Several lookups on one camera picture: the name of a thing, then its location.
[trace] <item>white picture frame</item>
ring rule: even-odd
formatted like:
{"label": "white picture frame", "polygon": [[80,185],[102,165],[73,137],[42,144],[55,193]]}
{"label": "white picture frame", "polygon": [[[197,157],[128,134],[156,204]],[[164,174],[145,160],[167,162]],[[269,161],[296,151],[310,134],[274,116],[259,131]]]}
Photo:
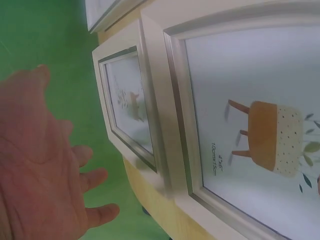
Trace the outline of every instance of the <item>white picture frame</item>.
{"label": "white picture frame", "polygon": [[105,31],[145,0],[85,0],[90,33]]}
{"label": "white picture frame", "polygon": [[141,19],[107,39],[92,58],[109,140],[169,198],[171,184]]}
{"label": "white picture frame", "polygon": [[320,24],[319,9],[319,3],[313,0],[157,0],[141,11],[174,199],[217,240],[287,238],[203,187],[184,42],[270,25]]}

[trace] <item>glass pane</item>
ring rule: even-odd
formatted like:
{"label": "glass pane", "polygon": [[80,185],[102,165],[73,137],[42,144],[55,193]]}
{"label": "glass pane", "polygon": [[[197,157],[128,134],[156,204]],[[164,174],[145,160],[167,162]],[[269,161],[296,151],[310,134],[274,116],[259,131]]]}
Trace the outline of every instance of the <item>glass pane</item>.
{"label": "glass pane", "polygon": [[138,56],[107,63],[105,69],[116,126],[153,154]]}
{"label": "glass pane", "polygon": [[203,185],[293,240],[320,236],[320,27],[185,41]]}

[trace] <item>green leaf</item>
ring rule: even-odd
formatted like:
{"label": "green leaf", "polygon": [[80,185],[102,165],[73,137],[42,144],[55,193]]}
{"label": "green leaf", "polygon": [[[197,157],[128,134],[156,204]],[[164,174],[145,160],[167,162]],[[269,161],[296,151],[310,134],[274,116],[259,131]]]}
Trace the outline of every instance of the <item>green leaf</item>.
{"label": "green leaf", "polygon": [[314,130],[315,130],[314,128],[313,128],[313,129],[309,129],[308,131],[305,132],[305,134],[310,134],[310,133],[312,133]]}
{"label": "green leaf", "polygon": [[314,163],[312,162],[311,158],[308,157],[306,154],[303,154],[304,160],[306,161],[306,163],[312,167],[314,165]]}
{"label": "green leaf", "polygon": [[316,122],[316,121],[313,121],[314,122],[314,124],[318,127],[318,128],[320,128],[320,123],[318,123],[318,122]]}
{"label": "green leaf", "polygon": [[311,141],[304,147],[304,152],[306,153],[315,153],[320,150],[320,142]]}
{"label": "green leaf", "polygon": [[308,120],[308,119],[311,118],[313,115],[314,115],[313,113],[308,114],[308,115],[305,117],[304,120]]}
{"label": "green leaf", "polygon": [[312,188],[312,184],[311,184],[309,178],[308,178],[304,173],[302,173],[302,175],[303,175],[303,178],[304,178],[305,183],[306,183],[310,188]]}

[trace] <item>potted plant drawing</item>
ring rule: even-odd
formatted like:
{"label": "potted plant drawing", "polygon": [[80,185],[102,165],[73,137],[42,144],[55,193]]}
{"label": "potted plant drawing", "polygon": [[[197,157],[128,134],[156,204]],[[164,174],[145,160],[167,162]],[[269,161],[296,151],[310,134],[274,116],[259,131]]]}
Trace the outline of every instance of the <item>potted plant drawing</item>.
{"label": "potted plant drawing", "polygon": [[307,131],[303,128],[304,122],[310,121],[320,129],[320,120],[312,120],[313,113],[303,118],[301,112],[292,106],[262,101],[253,101],[250,106],[246,106],[229,99],[224,113],[226,120],[230,106],[248,117],[247,130],[239,130],[236,145],[238,146],[240,137],[245,136],[249,149],[232,150],[229,165],[232,156],[251,158],[258,166],[285,178],[294,178],[298,172],[302,173],[305,183],[313,188],[310,178],[315,179],[315,177],[299,169],[299,165],[302,165],[300,161],[303,159],[310,167],[320,162],[320,158],[312,160],[313,154],[320,151],[320,142],[304,140],[306,135],[320,136],[313,133],[314,128]]}

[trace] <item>hand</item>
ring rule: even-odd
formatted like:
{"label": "hand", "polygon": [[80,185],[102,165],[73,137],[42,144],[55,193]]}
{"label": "hand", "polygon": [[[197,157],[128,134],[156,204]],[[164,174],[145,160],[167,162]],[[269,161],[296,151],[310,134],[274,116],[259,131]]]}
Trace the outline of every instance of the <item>hand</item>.
{"label": "hand", "polygon": [[79,172],[93,151],[71,147],[72,123],[47,109],[49,80],[40,65],[0,82],[0,232],[8,239],[75,240],[119,214],[116,204],[85,208],[83,193],[107,171]]}

